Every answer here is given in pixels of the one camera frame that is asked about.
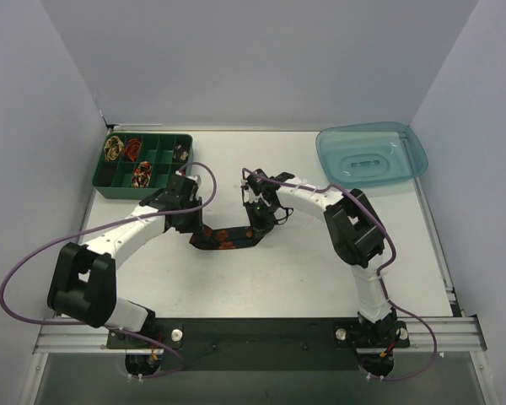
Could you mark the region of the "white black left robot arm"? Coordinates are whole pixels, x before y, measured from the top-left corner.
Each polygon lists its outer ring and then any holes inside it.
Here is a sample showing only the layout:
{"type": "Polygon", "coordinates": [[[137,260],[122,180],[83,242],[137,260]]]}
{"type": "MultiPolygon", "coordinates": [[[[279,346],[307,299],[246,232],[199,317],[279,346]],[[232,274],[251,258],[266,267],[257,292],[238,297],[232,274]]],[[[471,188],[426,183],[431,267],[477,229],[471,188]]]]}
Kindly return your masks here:
{"type": "Polygon", "coordinates": [[[196,196],[197,175],[169,177],[165,188],[144,198],[127,222],[78,245],[67,243],[59,252],[47,295],[47,306],[91,327],[140,332],[153,312],[117,295],[116,272],[148,241],[171,227],[199,224],[202,205],[196,196]]]}

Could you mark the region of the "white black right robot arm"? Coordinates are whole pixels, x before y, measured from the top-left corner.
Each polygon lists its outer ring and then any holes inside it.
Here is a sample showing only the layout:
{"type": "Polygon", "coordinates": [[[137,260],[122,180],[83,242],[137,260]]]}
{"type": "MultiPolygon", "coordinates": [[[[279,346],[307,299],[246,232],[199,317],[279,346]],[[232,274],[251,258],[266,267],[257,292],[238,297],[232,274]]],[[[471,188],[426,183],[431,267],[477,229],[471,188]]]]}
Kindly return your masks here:
{"type": "Polygon", "coordinates": [[[363,192],[336,186],[318,188],[287,172],[269,177],[263,170],[242,170],[243,205],[259,240],[285,223],[295,211],[323,221],[334,251],[350,268],[356,285],[358,330],[342,335],[349,344],[386,347],[386,356],[407,339],[397,319],[382,272],[395,258],[383,258],[385,245],[394,250],[384,225],[363,192]]]}

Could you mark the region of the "black orange floral tie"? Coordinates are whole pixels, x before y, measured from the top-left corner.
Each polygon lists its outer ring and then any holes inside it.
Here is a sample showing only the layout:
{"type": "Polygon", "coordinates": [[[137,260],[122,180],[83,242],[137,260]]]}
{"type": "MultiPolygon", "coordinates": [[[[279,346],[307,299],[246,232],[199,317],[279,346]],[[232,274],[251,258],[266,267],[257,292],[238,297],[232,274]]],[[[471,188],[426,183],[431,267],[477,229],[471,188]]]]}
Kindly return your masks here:
{"type": "Polygon", "coordinates": [[[205,226],[195,232],[189,244],[202,251],[224,251],[245,249],[256,246],[271,229],[256,229],[252,226],[213,229],[205,226]]]}

